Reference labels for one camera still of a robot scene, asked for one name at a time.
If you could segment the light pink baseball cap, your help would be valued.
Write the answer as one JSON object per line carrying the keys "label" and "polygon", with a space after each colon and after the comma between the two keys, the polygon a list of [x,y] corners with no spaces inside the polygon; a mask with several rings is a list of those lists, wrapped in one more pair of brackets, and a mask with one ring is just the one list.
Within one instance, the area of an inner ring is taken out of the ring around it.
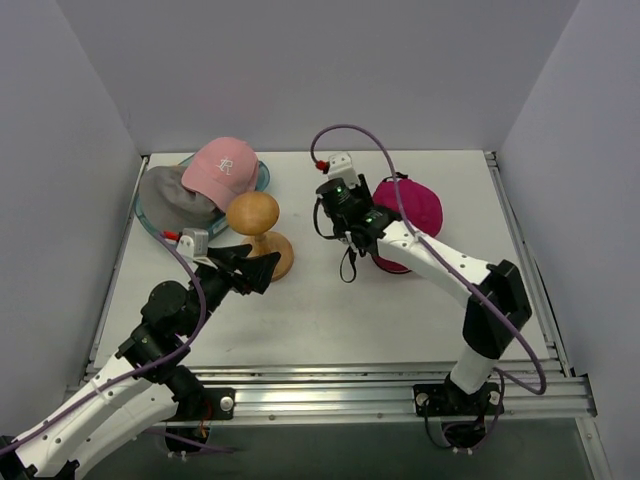
{"label": "light pink baseball cap", "polygon": [[226,212],[238,196],[255,190],[258,174],[259,160],[248,143],[220,137],[195,153],[181,184]]}

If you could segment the magenta baseball cap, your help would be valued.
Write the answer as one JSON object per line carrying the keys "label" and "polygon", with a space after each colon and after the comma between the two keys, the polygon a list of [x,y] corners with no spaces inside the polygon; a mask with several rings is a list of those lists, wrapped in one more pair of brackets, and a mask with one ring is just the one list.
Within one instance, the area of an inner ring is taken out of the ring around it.
{"label": "magenta baseball cap", "polygon": [[[419,230],[436,237],[443,225],[443,210],[439,197],[426,186],[397,174],[397,185],[408,220]],[[375,205],[384,206],[399,213],[392,177],[384,178],[373,193]]]}

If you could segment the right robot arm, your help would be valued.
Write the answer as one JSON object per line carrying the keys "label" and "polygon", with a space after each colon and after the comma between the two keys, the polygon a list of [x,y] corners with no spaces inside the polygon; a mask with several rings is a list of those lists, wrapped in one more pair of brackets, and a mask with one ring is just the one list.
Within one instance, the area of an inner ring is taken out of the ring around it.
{"label": "right robot arm", "polygon": [[328,240],[349,253],[400,264],[438,286],[465,308],[463,353],[449,374],[444,400],[455,412],[469,411],[498,360],[532,316],[519,268],[508,260],[492,264],[439,242],[393,208],[376,205],[363,175],[348,186],[336,177],[316,189],[316,211],[331,220]]}

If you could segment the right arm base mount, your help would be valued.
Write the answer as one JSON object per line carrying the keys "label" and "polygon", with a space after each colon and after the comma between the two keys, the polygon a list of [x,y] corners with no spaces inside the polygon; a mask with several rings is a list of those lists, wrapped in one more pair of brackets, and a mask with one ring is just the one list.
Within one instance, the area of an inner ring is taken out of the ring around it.
{"label": "right arm base mount", "polygon": [[415,413],[423,418],[478,417],[504,413],[500,387],[493,382],[485,383],[471,395],[446,382],[415,384],[412,390]]}

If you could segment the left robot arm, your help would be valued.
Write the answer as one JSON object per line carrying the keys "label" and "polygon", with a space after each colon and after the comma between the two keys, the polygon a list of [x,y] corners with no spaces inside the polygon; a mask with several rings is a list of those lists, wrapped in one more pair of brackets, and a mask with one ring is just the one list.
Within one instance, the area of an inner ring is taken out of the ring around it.
{"label": "left robot arm", "polygon": [[82,479],[154,424],[197,416],[205,389],[182,361],[230,292],[262,294],[269,287],[280,255],[251,250],[211,248],[186,270],[188,284],[156,285],[140,323],[96,375],[38,425],[2,437],[2,478]]}

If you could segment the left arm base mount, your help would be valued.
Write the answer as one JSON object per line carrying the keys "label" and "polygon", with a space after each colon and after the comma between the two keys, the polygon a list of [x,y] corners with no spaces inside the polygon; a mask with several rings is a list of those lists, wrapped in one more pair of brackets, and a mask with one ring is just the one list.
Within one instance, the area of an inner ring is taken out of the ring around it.
{"label": "left arm base mount", "polygon": [[170,421],[226,421],[234,417],[236,391],[229,387],[204,388],[178,402]]}

